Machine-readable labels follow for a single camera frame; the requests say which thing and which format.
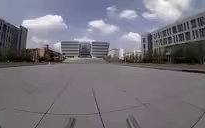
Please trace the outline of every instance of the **window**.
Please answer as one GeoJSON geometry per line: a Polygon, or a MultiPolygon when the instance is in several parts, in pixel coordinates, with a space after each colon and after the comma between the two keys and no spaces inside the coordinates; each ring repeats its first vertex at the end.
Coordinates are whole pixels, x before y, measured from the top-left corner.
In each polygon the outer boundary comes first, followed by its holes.
{"type": "Polygon", "coordinates": [[[192,31],[193,39],[195,39],[195,31],[192,31]]]}
{"type": "Polygon", "coordinates": [[[205,37],[205,28],[199,29],[199,34],[201,38],[205,37]]]}
{"type": "Polygon", "coordinates": [[[166,30],[164,30],[164,31],[162,32],[162,34],[163,34],[163,36],[167,36],[166,30]]]}
{"type": "Polygon", "coordinates": [[[172,27],[172,30],[173,30],[173,33],[177,33],[177,27],[176,26],[172,27]]]}
{"type": "Polygon", "coordinates": [[[178,37],[179,37],[179,41],[184,41],[184,34],[179,34],[178,37]]]}
{"type": "Polygon", "coordinates": [[[191,40],[191,33],[185,32],[186,40],[191,40]]]}
{"type": "Polygon", "coordinates": [[[176,42],[176,40],[175,40],[175,36],[173,36],[173,39],[174,39],[174,43],[176,42]]]}
{"type": "Polygon", "coordinates": [[[186,23],[184,23],[184,31],[186,31],[187,30],[187,28],[186,28],[186,23]]]}
{"type": "Polygon", "coordinates": [[[160,45],[163,45],[163,40],[162,39],[160,39],[160,45]]]}
{"type": "Polygon", "coordinates": [[[163,39],[163,44],[167,44],[167,38],[163,39]]]}
{"type": "Polygon", "coordinates": [[[197,25],[196,25],[196,20],[191,20],[191,28],[196,28],[197,25]]]}
{"type": "Polygon", "coordinates": [[[181,25],[177,25],[177,31],[181,32],[181,25]]]}
{"type": "Polygon", "coordinates": [[[169,33],[170,33],[170,35],[172,34],[172,33],[171,33],[171,28],[169,28],[169,33]]]}
{"type": "Polygon", "coordinates": [[[199,38],[198,30],[195,30],[196,38],[199,38]]]}
{"type": "Polygon", "coordinates": [[[167,35],[169,36],[169,29],[167,29],[167,35]]]}
{"type": "Polygon", "coordinates": [[[168,37],[168,44],[171,44],[171,43],[172,43],[172,38],[168,37]]]}
{"type": "Polygon", "coordinates": [[[189,22],[187,22],[187,28],[188,28],[188,30],[190,29],[190,27],[189,27],[189,22]]]}
{"type": "Polygon", "coordinates": [[[178,42],[178,36],[177,35],[175,36],[175,38],[176,38],[176,42],[178,42]]]}

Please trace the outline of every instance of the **office building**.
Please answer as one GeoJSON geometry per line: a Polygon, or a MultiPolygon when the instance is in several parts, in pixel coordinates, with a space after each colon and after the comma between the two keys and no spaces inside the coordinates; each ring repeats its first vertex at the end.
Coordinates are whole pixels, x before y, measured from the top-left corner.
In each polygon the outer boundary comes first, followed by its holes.
{"type": "Polygon", "coordinates": [[[107,42],[92,42],[91,55],[94,58],[103,58],[107,56],[110,43],[107,42]]]}
{"type": "Polygon", "coordinates": [[[65,57],[75,58],[79,57],[79,41],[62,41],[61,49],[65,57]]]}
{"type": "Polygon", "coordinates": [[[142,35],[143,54],[170,55],[179,46],[205,44],[205,11],[142,35]]]}
{"type": "Polygon", "coordinates": [[[27,32],[25,27],[18,28],[0,18],[0,52],[8,49],[25,49],[27,32]]]}
{"type": "Polygon", "coordinates": [[[110,44],[106,42],[62,41],[61,49],[64,57],[104,58],[108,54],[110,44]]]}
{"type": "Polygon", "coordinates": [[[90,58],[91,57],[91,44],[80,43],[79,57],[90,58]]]}

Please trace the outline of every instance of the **white cloud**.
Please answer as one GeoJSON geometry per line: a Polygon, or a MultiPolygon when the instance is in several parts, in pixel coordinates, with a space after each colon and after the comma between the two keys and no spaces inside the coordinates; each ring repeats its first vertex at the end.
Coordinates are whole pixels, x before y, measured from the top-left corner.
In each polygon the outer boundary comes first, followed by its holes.
{"type": "Polygon", "coordinates": [[[49,44],[49,40],[41,39],[36,36],[31,37],[30,41],[32,41],[33,43],[42,44],[42,45],[49,44]]]}
{"type": "Polygon", "coordinates": [[[142,14],[146,19],[173,22],[191,9],[192,0],[143,0],[148,10],[142,14]]]}
{"type": "Polygon", "coordinates": [[[132,42],[141,42],[141,35],[134,32],[129,32],[121,36],[121,39],[132,42]]]}
{"type": "Polygon", "coordinates": [[[158,27],[153,27],[153,28],[148,29],[147,32],[154,32],[154,31],[156,31],[157,29],[159,29],[159,28],[158,28],[158,27]]]}
{"type": "Polygon", "coordinates": [[[138,16],[138,14],[137,14],[137,12],[135,10],[126,9],[126,10],[123,10],[119,14],[119,17],[132,20],[132,19],[138,18],[139,16],[138,16]]]}
{"type": "Polygon", "coordinates": [[[106,8],[108,16],[114,16],[116,14],[117,8],[116,6],[110,6],[106,8]]]}
{"type": "Polygon", "coordinates": [[[35,19],[24,20],[22,25],[38,32],[48,32],[67,28],[67,25],[61,16],[50,14],[35,19]]]}
{"type": "Polygon", "coordinates": [[[112,24],[107,24],[103,20],[93,20],[88,23],[88,26],[94,30],[99,30],[104,34],[111,34],[119,30],[119,28],[112,24]]]}
{"type": "Polygon", "coordinates": [[[92,28],[88,28],[86,29],[87,32],[93,32],[93,29],[92,28]]]}
{"type": "Polygon", "coordinates": [[[90,39],[90,38],[88,38],[88,37],[75,38],[74,40],[80,41],[80,42],[92,42],[92,41],[95,41],[95,40],[90,39]]]}

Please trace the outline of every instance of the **building wall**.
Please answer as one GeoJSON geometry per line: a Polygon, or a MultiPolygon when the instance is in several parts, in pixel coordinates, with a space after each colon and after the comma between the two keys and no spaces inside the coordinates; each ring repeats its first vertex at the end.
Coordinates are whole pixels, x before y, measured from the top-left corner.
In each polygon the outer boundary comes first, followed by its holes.
{"type": "Polygon", "coordinates": [[[113,49],[109,50],[108,56],[110,56],[111,58],[119,59],[119,49],[113,48],[113,49]]]}
{"type": "Polygon", "coordinates": [[[110,44],[107,42],[92,42],[92,57],[103,58],[108,55],[110,44]]]}
{"type": "Polygon", "coordinates": [[[79,56],[79,42],[78,41],[62,41],[61,49],[65,57],[78,57],[79,56]]]}
{"type": "Polygon", "coordinates": [[[125,50],[120,48],[119,49],[119,59],[120,60],[124,60],[124,53],[125,53],[125,50]]]}
{"type": "MultiPolygon", "coordinates": [[[[153,52],[164,52],[166,47],[205,40],[205,11],[149,34],[152,35],[153,52]]],[[[143,53],[149,51],[149,34],[142,37],[143,53]]]]}
{"type": "Polygon", "coordinates": [[[18,45],[17,45],[17,48],[20,50],[26,49],[27,32],[28,32],[28,29],[20,25],[19,34],[18,34],[18,45]]]}
{"type": "MultiPolygon", "coordinates": [[[[19,38],[19,28],[0,18],[0,52],[9,49],[19,50],[19,48],[17,47],[18,40],[19,40],[18,38],[19,38]]],[[[26,45],[26,38],[22,39],[21,42],[21,46],[24,45],[26,45]]]]}

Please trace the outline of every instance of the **sky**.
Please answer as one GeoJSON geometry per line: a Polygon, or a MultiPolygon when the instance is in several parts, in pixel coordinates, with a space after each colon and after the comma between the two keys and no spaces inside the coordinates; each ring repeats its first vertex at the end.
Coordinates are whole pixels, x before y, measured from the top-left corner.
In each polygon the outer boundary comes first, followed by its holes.
{"type": "Polygon", "coordinates": [[[27,48],[66,40],[140,49],[141,35],[205,10],[205,0],[0,0],[0,18],[28,28],[27,48]]]}

